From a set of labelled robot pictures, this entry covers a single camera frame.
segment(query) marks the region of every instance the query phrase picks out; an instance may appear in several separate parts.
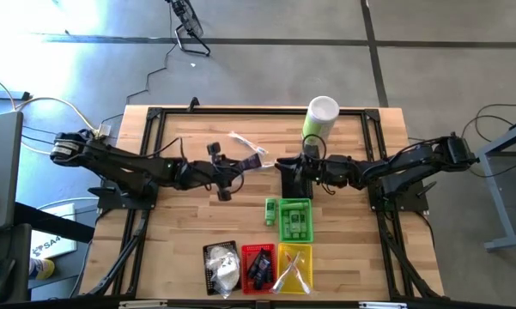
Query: yellow basket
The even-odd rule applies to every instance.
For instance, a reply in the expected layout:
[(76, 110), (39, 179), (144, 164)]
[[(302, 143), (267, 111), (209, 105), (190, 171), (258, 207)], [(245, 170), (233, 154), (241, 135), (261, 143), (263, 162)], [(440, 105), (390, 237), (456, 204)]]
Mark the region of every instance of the yellow basket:
[[(300, 260), (298, 261), (298, 269), (304, 280), (307, 280), (310, 288), (313, 288), (313, 248), (311, 245), (304, 244), (278, 244), (278, 257), (276, 263), (276, 277), (288, 267), (289, 261), (285, 256), (285, 252), (291, 258), (295, 258), (296, 254), (300, 253)], [(289, 274), (286, 282), (281, 289), (282, 294), (305, 294), (303, 288), (294, 274)]]

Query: concrete floor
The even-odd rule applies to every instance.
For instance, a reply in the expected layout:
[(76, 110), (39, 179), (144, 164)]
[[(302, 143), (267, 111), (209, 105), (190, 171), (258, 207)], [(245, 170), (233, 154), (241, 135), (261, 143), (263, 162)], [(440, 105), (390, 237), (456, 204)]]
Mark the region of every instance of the concrete floor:
[[(0, 8), (0, 30), (9, 28), (0, 32), (0, 80), (35, 96), (71, 101), (98, 124), (122, 112), (128, 94), (145, 89), (147, 73), (162, 66), (171, 46), (40, 43), (19, 33), (63, 33), (67, 28), (71, 34), (167, 37), (167, 6), (162, 0), (58, 2), (59, 9), (51, 1)], [(368, 2), (376, 39), (516, 41), (514, 0)], [(358, 0), (194, 0), (193, 4), (208, 38), (367, 37)], [(16, 25), (22, 27), (6, 22), (4, 16), (20, 21)], [(197, 96), (205, 105), (305, 106), (323, 94), (342, 106), (379, 106), (366, 46), (210, 48), (210, 58), (173, 51), (168, 69), (151, 76), (150, 91), (131, 98), (130, 104), (188, 104)], [(389, 106), (404, 109), (413, 137), (460, 133), (482, 106), (516, 104), (516, 49), (380, 47), (379, 61)], [(9, 103), (0, 101), (0, 112), (8, 110)], [(83, 127), (59, 103), (35, 103), (24, 112), (25, 124), (33, 127), (53, 131)], [(516, 108), (493, 108), (489, 113), (516, 122)], [(503, 123), (489, 119), (482, 128), (492, 137), (507, 130)], [(484, 144), (473, 130), (466, 137), (472, 149)], [(33, 176), (45, 170), (51, 176), (34, 183)], [(483, 249), (484, 241), (502, 236), (484, 180), (470, 173), (437, 174), (431, 179), (438, 181), (428, 200), (446, 295), (516, 306), (516, 248), (496, 253)], [(89, 196), (86, 189), (97, 184), (90, 172), (57, 167), (43, 155), (21, 152), (17, 199), (22, 203), (41, 205)], [(69, 282), (39, 288), (33, 296), (65, 296), (61, 291), (70, 289), (74, 281)]]

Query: wooden table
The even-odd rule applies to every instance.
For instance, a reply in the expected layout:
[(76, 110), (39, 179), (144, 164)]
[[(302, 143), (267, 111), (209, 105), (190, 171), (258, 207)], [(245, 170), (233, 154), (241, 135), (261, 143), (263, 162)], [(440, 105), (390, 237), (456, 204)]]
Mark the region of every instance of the wooden table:
[[(147, 110), (148, 106), (126, 107), (118, 147), (139, 152)], [(379, 110), (387, 152), (393, 155), (408, 144), (403, 113), (399, 108)], [(182, 136), (185, 155), (193, 161), (208, 160), (206, 145), (220, 142), (222, 152), (228, 157), (244, 159), (252, 151), (227, 136), (233, 130), (269, 150), (270, 161), (273, 161), (300, 152), (303, 119), (301, 115), (169, 115), (163, 144)], [(338, 119), (328, 140), (328, 153), (366, 159), (358, 118), (343, 116)], [(168, 148), (162, 156), (179, 156), (179, 146)], [(281, 196), (280, 173), (270, 168), (250, 171), (245, 176), (244, 187), (230, 202), (219, 202), (216, 190), (160, 189), (150, 216), (137, 298), (217, 299), (219, 296), (206, 295), (204, 245), (236, 240), (240, 250), (241, 245), (278, 244), (278, 226), (266, 227), (264, 224), (264, 200)], [(229, 299), (388, 300), (378, 224), (368, 208), (366, 190), (347, 187), (337, 190), (335, 196), (329, 196), (315, 186), (314, 192), (315, 293), (310, 296), (254, 296), (236, 291)], [(126, 211), (114, 210), (97, 224), (82, 292), (94, 287), (117, 258), (125, 217)], [(442, 294), (428, 227), (413, 213), (402, 213), (401, 224), (410, 261), (431, 288)], [(129, 281), (131, 261), (124, 273), (124, 288)], [(396, 264), (394, 269), (399, 290), (403, 291), (400, 268)]]

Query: red tray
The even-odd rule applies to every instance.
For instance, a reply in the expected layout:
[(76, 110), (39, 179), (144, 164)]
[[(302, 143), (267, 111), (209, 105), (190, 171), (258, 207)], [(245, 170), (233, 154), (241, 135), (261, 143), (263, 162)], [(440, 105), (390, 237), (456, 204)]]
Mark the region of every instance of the red tray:
[[(253, 279), (246, 278), (246, 273), (252, 266), (254, 259), (258, 255), (259, 251), (264, 248), (270, 253), (271, 256), (271, 271), (273, 273), (273, 282), (264, 283), (264, 286), (260, 290), (254, 289)], [(264, 244), (264, 245), (243, 245), (241, 250), (241, 262), (242, 262), (242, 293), (244, 294), (270, 294), (269, 290), (273, 288), (276, 281), (276, 253), (275, 244)]]

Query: plastic wrapper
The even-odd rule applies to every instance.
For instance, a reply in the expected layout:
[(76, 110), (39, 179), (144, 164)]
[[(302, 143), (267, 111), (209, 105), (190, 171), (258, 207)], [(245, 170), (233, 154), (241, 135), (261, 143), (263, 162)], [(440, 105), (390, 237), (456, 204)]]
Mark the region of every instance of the plastic wrapper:
[(226, 299), (240, 278), (240, 261), (236, 251), (222, 246), (211, 248), (206, 268), (212, 270), (214, 289)]
[(289, 278), (292, 276), (300, 284), (303, 293), (309, 295), (312, 292), (311, 285), (309, 284), (309, 282), (307, 282), (304, 276), (301, 275), (299, 266), (299, 264), (303, 262), (301, 251), (298, 251), (294, 258), (290, 257), (286, 253), (285, 258), (287, 258), (290, 261), (288, 267), (281, 273), (281, 275), (276, 280), (275, 285), (273, 286), (273, 288), (271, 288), (270, 291), (274, 294), (281, 293), (284, 283), (287, 280), (290, 280)]
[[(253, 142), (250, 142), (248, 141), (247, 139), (245, 139), (243, 136), (231, 131), (231, 133), (228, 134), (228, 136), (236, 139), (237, 141), (245, 144), (246, 146), (250, 147), (256, 154), (260, 155), (261, 157), (265, 157), (269, 151), (265, 150), (264, 148), (262, 147), (259, 147), (258, 145), (256, 145), (255, 143)], [(274, 162), (264, 162), (260, 169), (262, 168), (268, 168), (268, 167), (273, 167), (275, 165)]]

